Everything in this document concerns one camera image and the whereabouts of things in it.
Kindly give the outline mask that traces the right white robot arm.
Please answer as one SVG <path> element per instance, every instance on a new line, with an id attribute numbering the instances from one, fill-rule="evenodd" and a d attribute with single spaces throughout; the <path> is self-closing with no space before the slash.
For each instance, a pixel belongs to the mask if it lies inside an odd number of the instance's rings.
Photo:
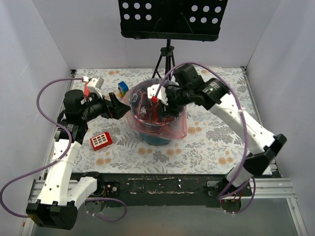
<path id="1" fill-rule="evenodd" d="M 195 104 L 220 118 L 244 142 L 244 155 L 222 181 L 222 193 L 234 195 L 241 185 L 253 176 L 263 174 L 271 161 L 287 142 L 284 134 L 273 134 L 265 129 L 244 108 L 235 92 L 216 73 L 208 81 L 199 75 L 193 63 L 174 67 L 169 74 L 175 77 L 176 86 L 167 86 L 163 78 L 152 92 L 154 101 L 161 101 L 165 111 L 175 116 L 179 110 Z"/>

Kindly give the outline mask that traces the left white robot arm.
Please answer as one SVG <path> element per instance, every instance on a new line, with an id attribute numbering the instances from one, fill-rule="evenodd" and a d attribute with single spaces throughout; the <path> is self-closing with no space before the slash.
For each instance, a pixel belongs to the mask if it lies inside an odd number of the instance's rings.
<path id="1" fill-rule="evenodd" d="M 130 110 L 130 106 L 120 102 L 114 93 L 109 97 L 107 100 L 93 92 L 85 97 L 79 89 L 65 93 L 64 110 L 57 120 L 54 158 L 36 201 L 29 203 L 26 209 L 37 226 L 70 230 L 76 223 L 78 209 L 88 197 L 103 200 L 105 185 L 98 172 L 84 173 L 72 189 L 68 186 L 88 122 L 97 117 L 119 120 Z"/>

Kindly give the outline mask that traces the red trash bag roll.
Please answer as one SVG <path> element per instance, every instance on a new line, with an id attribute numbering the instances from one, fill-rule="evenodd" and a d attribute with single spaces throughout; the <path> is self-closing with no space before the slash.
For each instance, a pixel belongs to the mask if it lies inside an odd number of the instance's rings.
<path id="1" fill-rule="evenodd" d="M 86 83 L 85 88 L 84 88 L 84 95 L 87 97 L 87 96 L 89 96 L 89 93 L 90 93 L 90 91 L 89 91 L 87 83 Z"/>

